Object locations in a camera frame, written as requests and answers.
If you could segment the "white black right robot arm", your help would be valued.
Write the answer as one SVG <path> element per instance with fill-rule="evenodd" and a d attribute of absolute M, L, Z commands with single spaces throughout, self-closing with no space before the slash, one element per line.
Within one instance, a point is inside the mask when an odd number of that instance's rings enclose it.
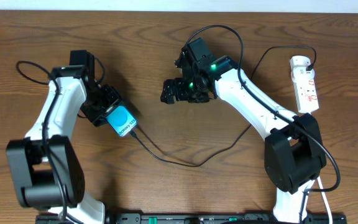
<path fill-rule="evenodd" d="M 229 103 L 264 140 L 264 167 L 277 188 L 276 220 L 300 223 L 307 217 L 310 188 L 326 165 L 317 120 L 274 102 L 256 87 L 232 58 L 217 58 L 201 38 L 181 48 L 175 66 L 180 78 L 163 83 L 161 101 L 207 103 L 209 96 Z"/>

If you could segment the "blue screen Galaxy smartphone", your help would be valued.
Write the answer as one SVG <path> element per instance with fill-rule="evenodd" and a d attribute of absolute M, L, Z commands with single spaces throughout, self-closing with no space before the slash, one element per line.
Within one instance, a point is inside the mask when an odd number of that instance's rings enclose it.
<path fill-rule="evenodd" d="M 122 105 L 114 109 L 106 119 L 119 137 L 124 137 L 137 125 L 135 117 Z"/>

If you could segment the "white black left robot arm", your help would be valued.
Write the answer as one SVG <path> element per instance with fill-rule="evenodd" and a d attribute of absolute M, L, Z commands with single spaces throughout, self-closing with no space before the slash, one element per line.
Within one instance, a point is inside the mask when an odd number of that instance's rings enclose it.
<path fill-rule="evenodd" d="M 85 175 L 71 145 L 80 111 L 96 127 L 122 105 L 119 93 L 95 78 L 99 59 L 73 50 L 67 66 L 47 73 L 48 96 L 33 127 L 6 148 L 21 207 L 45 210 L 62 223 L 111 223 L 104 203 L 85 190 Z"/>

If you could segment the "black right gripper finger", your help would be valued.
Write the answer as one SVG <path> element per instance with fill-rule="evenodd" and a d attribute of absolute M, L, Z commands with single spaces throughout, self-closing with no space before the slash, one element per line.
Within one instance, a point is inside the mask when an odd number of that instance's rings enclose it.
<path fill-rule="evenodd" d="M 164 88 L 162 90 L 162 94 L 160 96 L 160 101 L 166 104 L 174 104 L 175 103 L 176 91 L 172 88 Z"/>
<path fill-rule="evenodd" d="M 163 83 L 163 90 L 174 90 L 175 89 L 175 79 L 167 79 Z"/>

